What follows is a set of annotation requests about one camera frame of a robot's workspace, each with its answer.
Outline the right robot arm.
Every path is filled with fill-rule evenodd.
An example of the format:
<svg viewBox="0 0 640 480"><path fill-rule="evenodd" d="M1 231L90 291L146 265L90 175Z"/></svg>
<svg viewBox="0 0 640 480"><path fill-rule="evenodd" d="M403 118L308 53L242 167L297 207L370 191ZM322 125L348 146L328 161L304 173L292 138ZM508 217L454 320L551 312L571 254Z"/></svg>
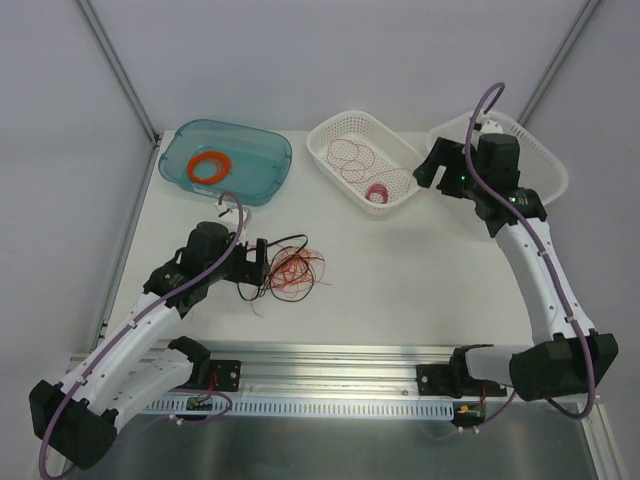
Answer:
<svg viewBox="0 0 640 480"><path fill-rule="evenodd" d="M484 133L473 145L438 138L414 170L419 186L473 202L511 267L533 341L530 347L458 347L435 386L456 398L488 381L511 387L525 401L577 394L593 400L618 344L612 334L597 331L575 298L542 201L519 184L519 157L517 138L504 133Z"/></svg>

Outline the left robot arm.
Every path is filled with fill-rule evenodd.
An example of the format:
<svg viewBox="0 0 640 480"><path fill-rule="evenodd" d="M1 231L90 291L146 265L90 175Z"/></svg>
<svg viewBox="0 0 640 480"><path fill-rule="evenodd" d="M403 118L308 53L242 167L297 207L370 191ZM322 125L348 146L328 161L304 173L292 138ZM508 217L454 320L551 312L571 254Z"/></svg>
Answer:
<svg viewBox="0 0 640 480"><path fill-rule="evenodd" d="M87 470L110 450L123 427L175 388L211 384L209 350L186 336L170 341L151 365L133 367L165 334L203 301L219 281L259 287L269 273L268 242L249 246L240 231L201 222L187 243L156 268L123 323L55 384L40 381L29 394L35 435L41 440L39 470L55 450Z"/></svg>

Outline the white perforated plastic basket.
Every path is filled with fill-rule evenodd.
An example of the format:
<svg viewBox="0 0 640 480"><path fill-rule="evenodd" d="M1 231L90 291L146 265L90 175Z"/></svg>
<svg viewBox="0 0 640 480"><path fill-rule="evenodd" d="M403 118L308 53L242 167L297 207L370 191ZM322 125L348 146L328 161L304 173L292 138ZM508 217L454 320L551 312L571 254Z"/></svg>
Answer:
<svg viewBox="0 0 640 480"><path fill-rule="evenodd" d="M413 171L421 154L364 111L323 121L309 132L306 147L319 171L370 215L395 212L419 191Z"/></svg>

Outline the teal transparent plastic bin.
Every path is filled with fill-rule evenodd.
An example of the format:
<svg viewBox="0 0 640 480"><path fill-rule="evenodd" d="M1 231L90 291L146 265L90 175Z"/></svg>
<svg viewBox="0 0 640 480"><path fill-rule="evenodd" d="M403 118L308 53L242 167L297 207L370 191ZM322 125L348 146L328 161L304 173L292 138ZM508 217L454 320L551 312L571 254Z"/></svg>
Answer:
<svg viewBox="0 0 640 480"><path fill-rule="evenodd" d="M291 163L291 144L280 134L198 119L176 130L158 168L187 192L215 198L231 192L245 205L261 206L283 185Z"/></svg>

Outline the aluminium mounting rail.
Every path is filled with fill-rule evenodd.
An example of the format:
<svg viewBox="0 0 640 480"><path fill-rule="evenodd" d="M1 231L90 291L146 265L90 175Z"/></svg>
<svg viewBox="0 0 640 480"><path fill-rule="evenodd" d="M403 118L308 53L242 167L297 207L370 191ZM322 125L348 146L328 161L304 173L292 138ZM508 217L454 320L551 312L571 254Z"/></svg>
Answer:
<svg viewBox="0 0 640 480"><path fill-rule="evenodd" d="M409 400L416 366L445 363L451 346L305 345L203 340L215 359L241 362L244 396Z"/></svg>

